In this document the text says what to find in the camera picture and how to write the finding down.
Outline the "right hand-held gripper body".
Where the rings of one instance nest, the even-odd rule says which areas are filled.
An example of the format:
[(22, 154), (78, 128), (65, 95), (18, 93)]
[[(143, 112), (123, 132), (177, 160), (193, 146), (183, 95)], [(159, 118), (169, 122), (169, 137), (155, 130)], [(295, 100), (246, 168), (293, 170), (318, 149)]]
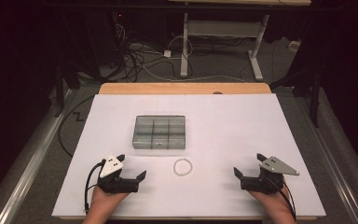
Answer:
[(271, 156), (265, 161), (259, 162), (258, 176), (242, 177), (241, 188), (264, 194), (276, 193), (283, 188), (284, 175), (299, 175), (299, 171), (277, 157)]

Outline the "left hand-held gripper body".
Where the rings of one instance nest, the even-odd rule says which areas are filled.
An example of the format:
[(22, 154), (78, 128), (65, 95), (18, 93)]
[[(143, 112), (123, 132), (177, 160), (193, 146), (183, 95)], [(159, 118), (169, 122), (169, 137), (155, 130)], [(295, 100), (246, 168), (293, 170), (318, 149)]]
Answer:
[(137, 192), (139, 182), (136, 178), (122, 178), (122, 161), (114, 155), (109, 155), (101, 172), (99, 173), (97, 185), (106, 193), (130, 193)]

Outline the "clear plastic compartment box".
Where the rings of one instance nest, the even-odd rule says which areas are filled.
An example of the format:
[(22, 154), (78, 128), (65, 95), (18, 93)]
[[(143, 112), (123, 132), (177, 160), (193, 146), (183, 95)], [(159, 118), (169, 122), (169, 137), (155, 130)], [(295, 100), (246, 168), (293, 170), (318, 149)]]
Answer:
[(137, 116), (132, 136), (134, 149), (185, 149), (185, 116)]

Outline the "person's left hand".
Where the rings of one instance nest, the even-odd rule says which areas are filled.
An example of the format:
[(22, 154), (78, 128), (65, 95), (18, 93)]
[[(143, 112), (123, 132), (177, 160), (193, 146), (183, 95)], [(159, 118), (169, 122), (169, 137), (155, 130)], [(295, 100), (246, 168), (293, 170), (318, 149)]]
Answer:
[(119, 204), (129, 196), (129, 193), (106, 193), (101, 188), (95, 187), (92, 192), (89, 216), (110, 217)]

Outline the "person's right hand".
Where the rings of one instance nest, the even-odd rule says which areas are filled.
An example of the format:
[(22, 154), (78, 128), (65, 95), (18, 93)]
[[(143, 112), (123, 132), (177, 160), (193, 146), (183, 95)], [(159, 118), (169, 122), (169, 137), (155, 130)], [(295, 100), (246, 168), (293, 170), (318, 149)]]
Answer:
[(291, 210), (287, 201), (280, 193), (264, 194), (250, 191), (250, 194), (258, 200), (270, 217), (290, 217)]

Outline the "black metal stand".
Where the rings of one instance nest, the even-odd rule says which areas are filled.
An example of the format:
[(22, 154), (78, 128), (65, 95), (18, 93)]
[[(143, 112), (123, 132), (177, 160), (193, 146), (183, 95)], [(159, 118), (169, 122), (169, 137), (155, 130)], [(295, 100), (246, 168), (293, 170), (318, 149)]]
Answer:
[(313, 64), (300, 69), (294, 73), (288, 73), (285, 77), (269, 84), (269, 88), (274, 90), (280, 86), (292, 87), (295, 97), (310, 96), (310, 120), (315, 128), (319, 127), (318, 107), (321, 86), (321, 67)]
[(55, 117), (57, 118), (61, 114), (64, 106), (63, 84), (66, 84), (70, 90), (77, 90), (80, 87), (80, 81), (77, 77), (76, 66), (71, 61), (58, 61), (55, 68), (55, 77), (57, 103)]

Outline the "metal floor rail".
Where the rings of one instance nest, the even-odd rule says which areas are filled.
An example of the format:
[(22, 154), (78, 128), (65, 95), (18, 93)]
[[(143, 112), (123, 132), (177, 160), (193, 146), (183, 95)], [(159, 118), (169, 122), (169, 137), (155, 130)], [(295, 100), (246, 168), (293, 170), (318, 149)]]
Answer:
[(309, 124), (314, 137), (317, 140), (322, 161), (326, 166), (327, 173), (330, 175), (332, 182), (335, 185), (336, 192), (340, 197), (346, 211), (348, 212), (351, 222), (358, 224), (358, 202), (356, 202), (353, 191), (345, 180), (343, 173), (339, 170), (336, 159), (330, 152), (330, 148), (324, 140), (324, 137), (319, 128), (317, 128), (309, 116), (309, 110), (306, 102), (303, 99), (296, 98), (296, 103), (299, 106), (305, 120)]
[(22, 202), (24, 201), (29, 189), (34, 183), (34, 179), (42, 165), (42, 162), (48, 152), (54, 135), (62, 124), (65, 113), (69, 106), (74, 101), (77, 90), (68, 90), (63, 98), (63, 108), (48, 121), (48, 129), (42, 136), (41, 142), (34, 150), (34, 154), (25, 167), (16, 187), (13, 189), (10, 197), (7, 200), (2, 212), (0, 213), (0, 224), (11, 224), (12, 220), (19, 211)]

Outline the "white metal desk frame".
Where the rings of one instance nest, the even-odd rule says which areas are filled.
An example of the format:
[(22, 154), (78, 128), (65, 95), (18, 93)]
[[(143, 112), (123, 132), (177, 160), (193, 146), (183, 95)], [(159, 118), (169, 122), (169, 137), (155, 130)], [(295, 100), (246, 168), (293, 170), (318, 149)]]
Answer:
[[(180, 3), (183, 7), (214, 6), (222, 7), (308, 7), (311, 0), (170, 0), (171, 2)], [(181, 52), (180, 76), (188, 77), (189, 56), (193, 50), (192, 43), (189, 40), (190, 35), (194, 36), (220, 36), (220, 37), (254, 37), (255, 47), (247, 52), (248, 61), (253, 69), (253, 74), (257, 81), (263, 80), (263, 75), (257, 61), (261, 41), (267, 29), (269, 14), (264, 13), (258, 22), (241, 22), (241, 21), (201, 21), (191, 20), (188, 13), (184, 13), (183, 20), (183, 45)]]

